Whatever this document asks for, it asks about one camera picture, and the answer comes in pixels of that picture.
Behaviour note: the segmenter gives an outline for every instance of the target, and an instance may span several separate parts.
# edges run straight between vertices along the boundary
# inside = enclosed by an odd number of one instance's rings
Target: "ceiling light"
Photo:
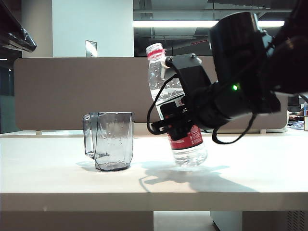
[[[218,21],[134,21],[134,27],[160,27],[160,28],[187,28],[187,27],[205,27],[211,28]],[[259,21],[260,27],[280,27],[284,21]]]
[[[134,27],[207,27],[214,26],[218,21],[134,21]]]
[[[259,21],[259,27],[281,27],[284,21]]]

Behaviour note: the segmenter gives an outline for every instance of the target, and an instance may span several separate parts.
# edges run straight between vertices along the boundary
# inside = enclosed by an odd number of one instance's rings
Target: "desk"
[[[208,134],[205,163],[180,168],[167,138],[136,137],[129,169],[100,172],[78,133],[1,135],[1,210],[308,210],[307,138],[308,132],[292,130],[218,145]]]

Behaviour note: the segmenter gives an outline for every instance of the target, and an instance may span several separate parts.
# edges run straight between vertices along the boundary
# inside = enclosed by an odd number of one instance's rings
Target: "wall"
[[[51,0],[22,0],[21,24],[38,45],[23,57],[52,57]]]
[[[85,57],[85,40],[99,57],[133,57],[133,0],[52,0],[53,56]]]
[[[15,123],[15,97],[0,95],[1,133],[20,131]]]

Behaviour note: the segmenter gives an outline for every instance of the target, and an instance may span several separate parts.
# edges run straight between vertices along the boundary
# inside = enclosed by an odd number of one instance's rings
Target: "black cable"
[[[217,138],[217,132],[218,132],[218,129],[220,129],[220,127],[215,128],[215,129],[213,130],[212,140],[213,140],[215,143],[218,143],[218,144],[231,144],[231,143],[237,142],[241,137],[243,137],[244,135],[246,135],[246,133],[249,131],[249,129],[251,128],[251,126],[252,126],[252,124],[253,124],[253,122],[254,122],[256,116],[257,116],[256,114],[252,114],[251,119],[250,119],[250,121],[249,121],[249,123],[248,123],[248,127],[245,129],[245,131],[244,131],[236,140],[231,141],[231,142],[222,142],[222,141],[220,141],[220,140]]]
[[[148,131],[149,131],[150,133],[152,133],[153,135],[161,135],[161,134],[166,133],[166,131],[154,131],[154,130],[151,129],[151,126],[150,126],[150,116],[151,116],[152,110],[153,110],[153,108],[155,107],[155,104],[156,104],[156,102],[157,102],[157,100],[158,100],[160,94],[162,93],[163,89],[165,88],[165,86],[167,85],[167,83],[170,82],[171,80],[173,80],[174,78],[176,78],[176,76],[177,76],[177,74],[174,74],[171,78],[167,79],[167,80],[163,83],[161,89],[159,90],[158,94],[156,95],[155,100],[153,101],[153,103],[152,103],[150,109],[148,110],[148,114],[147,114],[147,116],[146,116],[146,126],[147,126],[147,128],[148,128]]]

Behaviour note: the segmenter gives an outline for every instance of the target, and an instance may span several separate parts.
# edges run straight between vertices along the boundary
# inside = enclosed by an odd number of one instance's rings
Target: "gray partition panel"
[[[201,57],[216,80],[213,59]],[[90,111],[133,111],[135,122],[146,122],[152,98],[145,57],[129,58],[22,58],[14,64],[16,124],[22,130],[82,129]],[[282,128],[286,124],[286,97],[282,112],[259,116],[253,128]],[[152,121],[158,120],[157,112]],[[245,116],[224,126],[243,129]]]

